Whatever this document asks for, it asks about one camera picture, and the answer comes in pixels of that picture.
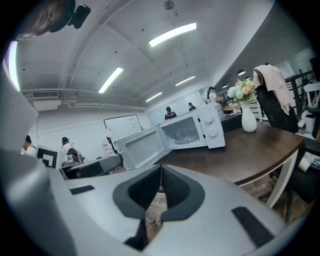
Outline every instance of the microwave control knob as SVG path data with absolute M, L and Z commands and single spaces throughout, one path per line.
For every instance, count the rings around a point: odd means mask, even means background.
M 213 120 L 214 120 L 214 119 L 213 119 L 212 116 L 207 116 L 207 117 L 205 118 L 205 121 L 206 121 L 208 124 L 212 123 Z
M 209 131 L 209 135 L 211 137 L 216 137 L 217 136 L 217 131 L 216 130 L 211 130 L 211 131 Z

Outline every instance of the white shirt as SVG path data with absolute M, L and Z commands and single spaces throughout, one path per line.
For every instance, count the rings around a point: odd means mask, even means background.
M 66 143 L 66 144 L 64 144 L 64 145 L 62 146 L 62 151 L 63 151 L 66 155 L 68 154 L 68 150 L 69 150 L 69 149 L 75 149 L 75 150 L 76 150 L 76 148 L 75 148 L 74 146 L 71 146 L 69 142 Z
M 210 101 L 213 102 L 215 106 L 220 105 L 219 102 L 215 102 L 215 98 L 217 98 L 216 92 L 215 91 L 214 92 L 210 92 L 210 94 L 209 94 Z
M 26 151 L 25 151 L 25 155 L 29 155 L 29 156 L 32 156 L 32 157 L 35 157 L 36 156 L 36 149 L 33 147 L 33 146 L 29 146 Z

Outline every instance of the black shirt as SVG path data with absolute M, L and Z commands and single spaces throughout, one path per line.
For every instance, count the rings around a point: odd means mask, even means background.
M 189 107 L 189 111 L 191 111 L 191 110 L 195 110 L 195 109 L 196 109 L 196 107 L 195 107 L 195 106 L 193 106 L 193 105 Z
M 176 118 L 176 117 L 177 117 L 176 113 L 172 111 L 171 113 L 166 113 L 165 114 L 164 120 L 169 120 L 171 118 Z

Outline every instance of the pink flower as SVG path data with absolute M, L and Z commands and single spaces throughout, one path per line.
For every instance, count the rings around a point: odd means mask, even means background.
M 249 94 L 250 92 L 251 92 L 251 88 L 250 88 L 250 87 L 245 86 L 245 87 L 242 88 L 242 93 L 243 93 L 244 95 L 247 95 L 247 94 Z

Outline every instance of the air vent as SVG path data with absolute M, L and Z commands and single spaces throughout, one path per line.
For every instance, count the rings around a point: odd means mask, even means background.
M 33 100 L 57 100 L 59 98 L 58 91 L 34 91 L 32 93 Z

